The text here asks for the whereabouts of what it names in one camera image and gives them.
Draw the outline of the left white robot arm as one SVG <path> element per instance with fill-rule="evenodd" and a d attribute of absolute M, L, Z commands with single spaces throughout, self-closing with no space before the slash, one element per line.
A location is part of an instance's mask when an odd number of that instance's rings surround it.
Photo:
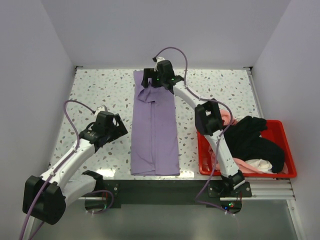
<path fill-rule="evenodd" d="M 99 196 L 103 177 L 86 170 L 80 180 L 72 176 L 102 148 L 128 133 L 119 114 L 100 111 L 94 122 L 82 130 L 71 149 L 40 176 L 30 176 L 24 187 L 22 211 L 50 225 L 56 224 L 68 205 L 83 195 Z"/>

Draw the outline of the purple t shirt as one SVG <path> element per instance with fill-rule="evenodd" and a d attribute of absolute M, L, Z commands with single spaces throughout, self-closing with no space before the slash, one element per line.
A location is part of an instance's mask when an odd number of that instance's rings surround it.
<path fill-rule="evenodd" d="M 178 176 L 175 97 L 163 87 L 144 88 L 141 70 L 135 70 L 133 78 L 130 173 L 134 176 Z"/>

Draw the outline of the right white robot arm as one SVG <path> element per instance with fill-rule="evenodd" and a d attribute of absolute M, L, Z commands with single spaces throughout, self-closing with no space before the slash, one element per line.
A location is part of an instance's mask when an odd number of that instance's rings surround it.
<path fill-rule="evenodd" d="M 164 88 L 176 97 L 184 100 L 194 110 L 194 123 L 197 132 L 204 136 L 215 151 L 215 162 L 219 163 L 222 178 L 222 190 L 230 197 L 235 196 L 245 183 L 245 177 L 235 163 L 226 143 L 221 102 L 206 99 L 193 91 L 185 78 L 176 75 L 172 63 L 163 57 L 154 57 L 155 67 L 145 68 L 141 85 L 144 88 Z"/>

